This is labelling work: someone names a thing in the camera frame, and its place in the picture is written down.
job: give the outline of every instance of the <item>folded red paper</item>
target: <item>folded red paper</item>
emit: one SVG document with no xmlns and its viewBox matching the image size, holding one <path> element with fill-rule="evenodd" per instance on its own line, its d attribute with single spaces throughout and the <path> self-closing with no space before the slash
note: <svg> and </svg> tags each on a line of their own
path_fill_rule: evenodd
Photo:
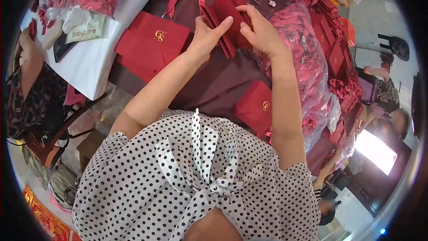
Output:
<svg viewBox="0 0 428 241">
<path fill-rule="evenodd" d="M 181 52 L 190 29 L 141 11 L 115 47 L 117 62 L 145 82 Z"/>
<path fill-rule="evenodd" d="M 220 45 L 227 58 L 234 57 L 236 49 L 250 48 L 250 43 L 240 33 L 241 22 L 245 22 L 251 28 L 251 20 L 246 13 L 240 13 L 236 7 L 246 5 L 245 0 L 215 0 L 212 5 L 201 5 L 201 12 L 207 18 L 211 28 L 216 28 L 228 16 L 233 17 L 233 24 L 230 29 L 222 36 Z"/>
<path fill-rule="evenodd" d="M 272 126 L 272 91 L 263 81 L 254 81 L 235 105 L 235 111 L 255 133 L 265 135 Z"/>
</svg>

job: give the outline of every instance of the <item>gold embossed monogram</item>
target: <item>gold embossed monogram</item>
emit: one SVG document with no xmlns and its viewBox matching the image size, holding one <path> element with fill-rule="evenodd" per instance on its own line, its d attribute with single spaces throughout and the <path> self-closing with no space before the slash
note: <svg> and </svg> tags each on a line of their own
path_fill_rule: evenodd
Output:
<svg viewBox="0 0 428 241">
<path fill-rule="evenodd" d="M 264 101 L 262 107 L 263 107 L 263 111 L 266 111 L 269 107 L 269 103 L 267 101 Z"/>
<path fill-rule="evenodd" d="M 166 32 L 164 31 L 156 31 L 156 33 L 154 34 L 155 38 L 159 41 L 162 42 L 163 41 L 163 37 L 165 36 Z"/>
</svg>

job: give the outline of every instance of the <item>finger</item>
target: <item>finger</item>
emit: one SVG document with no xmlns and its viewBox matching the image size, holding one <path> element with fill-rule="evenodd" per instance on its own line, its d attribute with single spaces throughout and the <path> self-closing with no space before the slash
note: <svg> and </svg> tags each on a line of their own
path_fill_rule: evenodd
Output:
<svg viewBox="0 0 428 241">
<path fill-rule="evenodd" d="M 195 27 L 196 28 L 207 27 L 207 24 L 205 23 L 203 16 L 196 17 L 196 19 L 195 19 Z"/>
<path fill-rule="evenodd" d="M 248 42 L 251 45 L 254 45 L 256 42 L 257 36 L 255 33 L 251 30 L 251 28 L 248 26 L 248 24 L 241 22 L 241 34 L 248 40 Z"/>
<path fill-rule="evenodd" d="M 253 20 L 256 17 L 262 16 L 262 14 L 256 8 L 254 8 L 253 5 L 249 5 L 249 4 L 238 6 L 236 7 L 236 10 L 245 11 L 251 20 Z"/>
<path fill-rule="evenodd" d="M 232 26 L 233 24 L 233 18 L 232 16 L 227 17 L 224 19 L 224 21 L 221 22 L 219 26 L 216 27 L 216 29 L 213 30 L 215 32 L 215 35 L 220 38 L 222 35 L 224 35 L 227 30 Z"/>
</svg>

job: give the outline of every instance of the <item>window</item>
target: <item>window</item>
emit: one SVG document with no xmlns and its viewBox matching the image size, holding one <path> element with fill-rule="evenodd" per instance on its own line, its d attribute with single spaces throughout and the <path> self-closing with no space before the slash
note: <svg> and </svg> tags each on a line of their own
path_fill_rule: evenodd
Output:
<svg viewBox="0 0 428 241">
<path fill-rule="evenodd" d="M 397 160 L 397 153 L 366 130 L 363 130 L 356 138 L 355 149 L 377 165 L 386 175 L 389 175 Z"/>
</svg>

